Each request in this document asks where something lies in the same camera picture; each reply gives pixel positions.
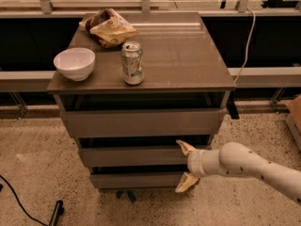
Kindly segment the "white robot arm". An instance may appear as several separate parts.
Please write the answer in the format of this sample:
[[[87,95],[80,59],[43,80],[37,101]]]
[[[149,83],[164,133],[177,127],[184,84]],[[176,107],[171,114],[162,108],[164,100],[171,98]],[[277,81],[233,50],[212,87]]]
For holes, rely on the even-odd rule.
[[[182,175],[175,191],[182,193],[200,178],[211,175],[224,177],[250,176],[266,183],[298,205],[301,204],[301,172],[268,161],[245,145],[229,142],[219,150],[199,150],[177,140],[187,157],[188,172]]]

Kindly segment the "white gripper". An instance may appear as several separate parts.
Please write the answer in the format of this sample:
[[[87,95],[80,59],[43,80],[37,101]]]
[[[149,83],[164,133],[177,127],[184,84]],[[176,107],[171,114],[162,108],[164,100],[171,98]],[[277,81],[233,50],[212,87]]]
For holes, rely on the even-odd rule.
[[[176,193],[183,193],[191,186],[195,185],[198,182],[198,178],[206,177],[208,175],[203,166],[206,151],[196,150],[194,146],[180,139],[177,139],[176,142],[181,147],[182,153],[188,156],[187,167],[191,172],[185,172],[182,175],[182,178],[175,189]]]

